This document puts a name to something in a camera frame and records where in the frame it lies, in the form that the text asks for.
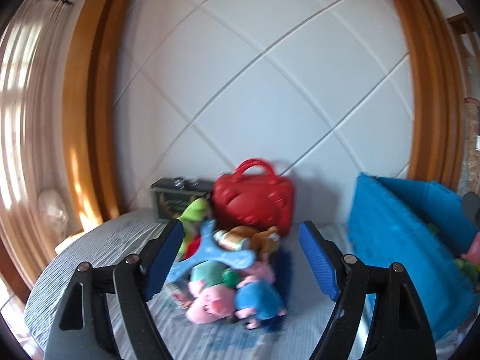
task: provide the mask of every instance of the wooden frame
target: wooden frame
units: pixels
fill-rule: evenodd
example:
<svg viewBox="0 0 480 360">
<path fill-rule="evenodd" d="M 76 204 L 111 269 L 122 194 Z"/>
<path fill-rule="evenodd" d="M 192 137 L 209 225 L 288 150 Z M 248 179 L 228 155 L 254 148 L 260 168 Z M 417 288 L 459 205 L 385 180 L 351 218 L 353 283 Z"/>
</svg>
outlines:
<svg viewBox="0 0 480 360">
<path fill-rule="evenodd" d="M 8 250 L 3 245 L 0 239 L 0 275 L 3 276 L 7 284 L 10 286 L 13 293 L 23 302 L 27 303 L 30 296 L 30 289 L 27 287 L 25 281 L 20 276 L 17 267 L 11 260 Z"/>
<path fill-rule="evenodd" d="M 448 23 L 452 28 L 453 36 L 455 42 L 457 43 L 457 49 L 460 54 L 460 60 L 462 65 L 462 70 L 464 71 L 465 76 L 465 86 L 466 86 L 466 96 L 472 97 L 474 94 L 471 92 L 471 79 L 470 74 L 468 73 L 468 68 L 466 65 L 465 59 L 468 57 L 473 57 L 475 60 L 475 64 L 477 66 L 477 72 L 480 72 L 480 47 L 475 40 L 473 33 L 475 32 L 472 23 L 470 22 L 469 18 L 462 13 L 460 15 L 456 15 L 453 17 L 448 18 Z M 472 46 L 473 54 L 471 54 L 464 43 L 462 42 L 462 35 L 467 35 L 469 38 L 469 42 Z"/>
<path fill-rule="evenodd" d="M 86 0 L 65 67 L 63 152 L 75 210 L 85 231 L 122 212 L 113 148 L 117 51 L 129 0 Z"/>
<path fill-rule="evenodd" d="M 393 0 L 410 50 L 415 112 L 409 178 L 457 190 L 463 159 L 463 89 L 435 0 Z"/>
</svg>

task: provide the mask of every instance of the striped bed sheet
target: striped bed sheet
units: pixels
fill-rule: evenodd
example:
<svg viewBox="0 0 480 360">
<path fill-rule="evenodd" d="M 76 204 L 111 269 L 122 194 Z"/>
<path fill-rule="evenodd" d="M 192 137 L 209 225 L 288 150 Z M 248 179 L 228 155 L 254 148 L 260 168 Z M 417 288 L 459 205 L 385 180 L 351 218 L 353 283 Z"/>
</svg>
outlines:
<svg viewBox="0 0 480 360">
<path fill-rule="evenodd" d="M 36 282 L 25 308 L 25 323 L 39 346 L 45 350 L 58 302 L 80 262 L 89 261 L 93 267 L 116 264 L 158 237 L 165 225 L 166 222 L 155 222 L 151 210 L 132 211 L 102 224 L 57 256 Z M 320 292 L 311 274 L 298 243 L 297 229 L 294 226 L 282 240 L 282 247 L 291 251 L 293 270 L 289 313 L 283 330 L 274 333 L 266 333 L 262 328 L 246 330 L 242 323 L 229 325 L 224 321 L 193 325 L 162 291 L 148 302 L 148 307 L 174 359 L 307 360 L 310 357 L 334 304 Z M 336 242 L 344 253 L 351 252 L 345 226 L 325 227 L 322 234 Z M 124 360 L 134 360 L 117 299 L 115 295 L 108 297 L 119 352 Z M 367 332 L 366 320 L 362 320 L 350 359 L 361 357 Z"/>
</svg>

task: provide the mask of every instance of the black box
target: black box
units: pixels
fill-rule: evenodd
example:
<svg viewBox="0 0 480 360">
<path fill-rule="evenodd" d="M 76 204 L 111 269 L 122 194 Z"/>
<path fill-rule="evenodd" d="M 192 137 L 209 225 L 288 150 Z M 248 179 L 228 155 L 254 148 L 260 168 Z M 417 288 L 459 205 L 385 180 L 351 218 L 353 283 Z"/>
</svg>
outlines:
<svg viewBox="0 0 480 360">
<path fill-rule="evenodd" d="M 213 181 L 182 177 L 161 178 L 150 186 L 155 219 L 178 218 L 198 198 L 210 201 Z"/>
</svg>

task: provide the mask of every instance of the metal screw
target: metal screw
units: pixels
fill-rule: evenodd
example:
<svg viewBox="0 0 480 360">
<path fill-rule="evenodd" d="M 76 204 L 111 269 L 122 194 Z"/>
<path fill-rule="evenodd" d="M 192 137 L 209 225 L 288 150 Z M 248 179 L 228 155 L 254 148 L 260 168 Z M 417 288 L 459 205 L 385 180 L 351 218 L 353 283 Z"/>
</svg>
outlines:
<svg viewBox="0 0 480 360">
<path fill-rule="evenodd" d="M 126 258 L 125 261 L 127 264 L 135 264 L 140 260 L 140 257 L 138 257 L 138 254 L 129 254 Z"/>
<path fill-rule="evenodd" d="M 355 257 L 353 254 L 346 254 L 343 256 L 343 261 L 345 261 L 347 264 L 355 264 L 357 262 L 357 257 Z"/>
<path fill-rule="evenodd" d="M 90 268 L 89 262 L 81 262 L 80 264 L 78 264 L 77 271 L 85 272 L 85 271 L 88 271 L 88 268 Z"/>
<path fill-rule="evenodd" d="M 176 177 L 173 179 L 173 182 L 175 183 L 175 187 L 177 187 L 180 190 L 183 190 L 185 188 L 185 178 L 183 177 Z"/>
<path fill-rule="evenodd" d="M 402 264 L 400 264 L 399 262 L 394 262 L 393 263 L 393 270 L 395 272 L 403 272 L 403 271 L 405 271 L 405 267 Z"/>
</svg>

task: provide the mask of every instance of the beige curtain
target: beige curtain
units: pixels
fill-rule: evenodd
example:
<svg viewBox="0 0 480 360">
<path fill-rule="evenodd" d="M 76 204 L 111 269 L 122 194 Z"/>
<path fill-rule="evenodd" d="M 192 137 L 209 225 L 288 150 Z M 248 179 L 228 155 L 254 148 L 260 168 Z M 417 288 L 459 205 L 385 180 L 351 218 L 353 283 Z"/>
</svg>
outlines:
<svg viewBox="0 0 480 360">
<path fill-rule="evenodd" d="M 25 0 L 0 40 L 0 237 L 30 288 L 56 255 L 37 196 L 52 165 L 47 115 L 68 12 L 62 1 Z"/>
</svg>

